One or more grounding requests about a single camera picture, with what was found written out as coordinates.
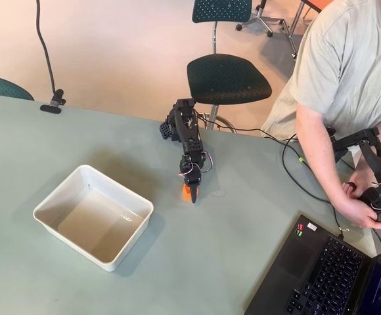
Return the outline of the person's right hand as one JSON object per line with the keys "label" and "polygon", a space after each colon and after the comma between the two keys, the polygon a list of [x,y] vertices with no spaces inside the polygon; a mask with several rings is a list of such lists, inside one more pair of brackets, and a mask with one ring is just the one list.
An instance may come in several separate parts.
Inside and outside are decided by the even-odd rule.
{"label": "person's right hand", "polygon": [[335,208],[358,227],[380,230],[381,221],[378,221],[378,215],[368,205],[354,196],[353,187],[348,183],[343,183],[342,191],[342,197],[337,198],[338,203]]}

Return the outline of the person's left hand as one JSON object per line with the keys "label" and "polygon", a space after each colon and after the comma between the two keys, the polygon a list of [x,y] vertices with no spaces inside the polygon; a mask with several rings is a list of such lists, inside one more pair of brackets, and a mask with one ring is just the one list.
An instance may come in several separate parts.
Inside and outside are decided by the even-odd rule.
{"label": "person's left hand", "polygon": [[370,186],[372,186],[372,182],[375,181],[374,173],[369,167],[360,167],[357,166],[356,170],[352,174],[350,178],[350,182],[354,183],[355,188],[352,191],[352,194],[358,198],[365,192]]}

